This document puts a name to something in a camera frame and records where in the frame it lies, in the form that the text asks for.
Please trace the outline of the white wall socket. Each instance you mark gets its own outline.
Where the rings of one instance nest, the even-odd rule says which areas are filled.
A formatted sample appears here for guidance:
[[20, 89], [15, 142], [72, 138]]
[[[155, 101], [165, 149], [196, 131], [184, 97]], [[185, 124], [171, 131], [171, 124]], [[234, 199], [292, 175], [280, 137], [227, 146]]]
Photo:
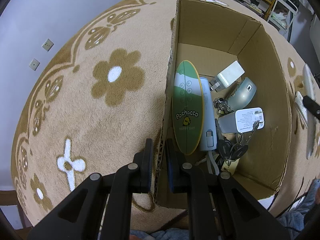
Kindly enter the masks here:
[[37, 59], [32, 59], [32, 61], [29, 63], [29, 67], [35, 71], [38, 66], [40, 65], [40, 62]]
[[42, 45], [42, 48], [45, 50], [45, 51], [50, 51], [51, 48], [53, 47], [54, 43], [50, 40], [50, 39], [47, 39], [44, 44]]

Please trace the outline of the small metal keyring cluster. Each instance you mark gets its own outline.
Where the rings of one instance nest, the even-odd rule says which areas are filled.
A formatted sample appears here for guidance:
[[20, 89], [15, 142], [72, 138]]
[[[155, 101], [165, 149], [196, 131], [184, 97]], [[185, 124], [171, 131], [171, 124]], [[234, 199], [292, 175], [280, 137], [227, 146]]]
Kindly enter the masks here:
[[218, 116], [224, 116], [226, 114], [232, 113], [233, 110], [231, 107], [228, 105], [227, 100], [224, 98], [216, 98], [213, 101], [214, 108], [216, 109], [216, 113]]

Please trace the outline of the beige floral carpet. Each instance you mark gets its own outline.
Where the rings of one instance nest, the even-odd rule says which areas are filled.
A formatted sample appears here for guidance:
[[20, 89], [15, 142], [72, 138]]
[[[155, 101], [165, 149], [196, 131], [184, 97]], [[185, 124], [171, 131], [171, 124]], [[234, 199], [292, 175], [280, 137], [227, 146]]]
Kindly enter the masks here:
[[234, 178], [256, 199], [275, 196], [277, 215], [319, 175], [319, 130], [294, 106], [305, 93], [304, 61], [274, 27], [233, 0], [123, 0], [86, 24], [53, 57], [22, 111], [11, 176], [36, 225], [87, 176], [111, 174], [153, 140], [152, 187], [135, 194], [131, 228], [153, 232], [187, 207], [169, 192], [164, 141], [174, 137], [176, 68], [200, 76], [234, 61], [257, 87], [250, 103], [265, 117]]

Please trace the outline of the silver translucent power bank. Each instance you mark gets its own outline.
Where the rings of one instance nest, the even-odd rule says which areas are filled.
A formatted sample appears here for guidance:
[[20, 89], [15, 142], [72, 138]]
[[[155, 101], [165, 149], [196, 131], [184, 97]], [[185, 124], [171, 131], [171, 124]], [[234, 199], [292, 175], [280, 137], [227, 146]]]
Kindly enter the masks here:
[[245, 77], [227, 97], [230, 112], [244, 109], [253, 99], [257, 91], [256, 85], [249, 77]]

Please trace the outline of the black car keys bunch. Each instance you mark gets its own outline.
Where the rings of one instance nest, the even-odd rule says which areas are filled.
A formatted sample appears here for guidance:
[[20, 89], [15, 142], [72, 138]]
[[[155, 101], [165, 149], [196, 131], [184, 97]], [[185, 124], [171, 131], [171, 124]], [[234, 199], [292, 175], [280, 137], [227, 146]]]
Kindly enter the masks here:
[[248, 145], [256, 130], [258, 129], [260, 122], [257, 120], [253, 124], [253, 129], [247, 139], [245, 139], [242, 133], [236, 133], [236, 143], [232, 144], [224, 135], [217, 119], [215, 119], [217, 130], [217, 150], [221, 155], [221, 158], [230, 163], [240, 159], [248, 150]]

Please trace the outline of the lower white wall socket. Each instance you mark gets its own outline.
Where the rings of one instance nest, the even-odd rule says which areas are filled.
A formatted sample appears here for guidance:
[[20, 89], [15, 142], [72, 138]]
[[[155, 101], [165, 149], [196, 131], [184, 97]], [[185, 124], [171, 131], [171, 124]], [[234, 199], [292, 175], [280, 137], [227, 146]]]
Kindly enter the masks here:
[[32, 61], [29, 63], [29, 67], [35, 71], [38, 66], [40, 65], [40, 62], [37, 59], [32, 59]]

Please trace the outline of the green oval Pochacco fan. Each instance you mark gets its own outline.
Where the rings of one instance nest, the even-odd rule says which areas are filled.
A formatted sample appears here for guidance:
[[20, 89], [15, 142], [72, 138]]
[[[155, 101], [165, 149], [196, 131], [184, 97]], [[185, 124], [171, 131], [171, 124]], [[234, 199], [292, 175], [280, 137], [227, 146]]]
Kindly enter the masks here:
[[172, 124], [179, 150], [191, 155], [197, 148], [203, 130], [204, 98], [201, 80], [195, 66], [182, 61], [175, 73], [172, 94]]

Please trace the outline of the light blue handheld device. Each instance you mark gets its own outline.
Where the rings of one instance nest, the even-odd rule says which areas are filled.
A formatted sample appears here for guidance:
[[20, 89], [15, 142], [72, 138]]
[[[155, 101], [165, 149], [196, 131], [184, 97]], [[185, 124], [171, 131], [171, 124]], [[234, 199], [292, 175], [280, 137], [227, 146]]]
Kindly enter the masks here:
[[213, 101], [210, 93], [209, 82], [205, 77], [200, 78], [203, 90], [203, 129], [200, 139], [200, 151], [207, 152], [207, 167], [210, 174], [219, 175], [220, 170], [213, 157], [213, 152], [217, 147], [217, 132]]

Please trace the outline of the white metal cart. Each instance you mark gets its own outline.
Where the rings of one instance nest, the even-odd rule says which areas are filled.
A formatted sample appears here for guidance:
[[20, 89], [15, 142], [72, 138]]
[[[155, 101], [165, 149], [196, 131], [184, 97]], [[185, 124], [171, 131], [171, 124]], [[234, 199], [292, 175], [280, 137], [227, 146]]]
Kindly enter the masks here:
[[281, 35], [285, 35], [298, 14], [298, 7], [290, 0], [275, 0], [267, 22], [273, 25]]

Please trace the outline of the large white power adapter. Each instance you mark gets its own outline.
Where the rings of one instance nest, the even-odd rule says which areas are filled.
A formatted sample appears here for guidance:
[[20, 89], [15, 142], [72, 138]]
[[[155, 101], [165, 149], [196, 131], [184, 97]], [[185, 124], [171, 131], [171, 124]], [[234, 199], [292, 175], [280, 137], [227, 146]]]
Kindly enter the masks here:
[[217, 119], [222, 133], [247, 133], [265, 125], [264, 113], [260, 107], [240, 109]]

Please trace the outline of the small white cube charger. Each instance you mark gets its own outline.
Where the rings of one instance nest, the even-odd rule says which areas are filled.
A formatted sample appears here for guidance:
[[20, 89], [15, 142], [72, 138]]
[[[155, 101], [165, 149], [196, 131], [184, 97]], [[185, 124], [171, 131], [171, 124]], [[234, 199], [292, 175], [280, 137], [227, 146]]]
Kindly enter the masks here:
[[234, 61], [209, 82], [210, 90], [219, 92], [228, 88], [245, 73], [238, 61]]

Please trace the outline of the upper white wall socket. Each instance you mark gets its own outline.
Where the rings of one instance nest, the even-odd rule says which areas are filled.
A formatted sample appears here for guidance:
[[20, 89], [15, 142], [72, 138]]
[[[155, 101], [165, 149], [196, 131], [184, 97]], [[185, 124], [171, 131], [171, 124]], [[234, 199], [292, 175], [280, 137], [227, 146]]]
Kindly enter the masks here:
[[45, 50], [45, 51], [50, 51], [51, 48], [53, 47], [54, 43], [50, 40], [50, 39], [47, 39], [44, 44], [42, 45], [42, 48]]

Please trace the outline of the large white remote control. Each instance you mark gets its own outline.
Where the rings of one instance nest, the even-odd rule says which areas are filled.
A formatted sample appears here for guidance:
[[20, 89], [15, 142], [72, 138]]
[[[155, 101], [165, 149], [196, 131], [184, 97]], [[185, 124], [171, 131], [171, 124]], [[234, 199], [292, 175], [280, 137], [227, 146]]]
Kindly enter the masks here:
[[306, 96], [303, 97], [303, 106], [307, 110], [308, 122], [308, 137], [306, 145], [306, 158], [310, 159], [313, 154], [313, 148], [316, 136], [316, 117], [317, 109], [319, 109], [315, 102], [315, 89], [313, 85], [313, 75], [307, 64], [303, 67], [303, 84], [306, 91]]

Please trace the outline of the small white remote control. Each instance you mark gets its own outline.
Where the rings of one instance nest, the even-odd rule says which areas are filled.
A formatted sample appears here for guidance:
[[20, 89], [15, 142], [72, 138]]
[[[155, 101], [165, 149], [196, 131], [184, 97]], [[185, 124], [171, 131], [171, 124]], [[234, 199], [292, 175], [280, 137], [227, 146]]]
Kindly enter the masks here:
[[308, 126], [308, 113], [307, 109], [303, 105], [303, 97], [299, 91], [295, 92], [295, 99], [294, 99], [295, 107], [301, 117], [301, 120], [305, 127]]

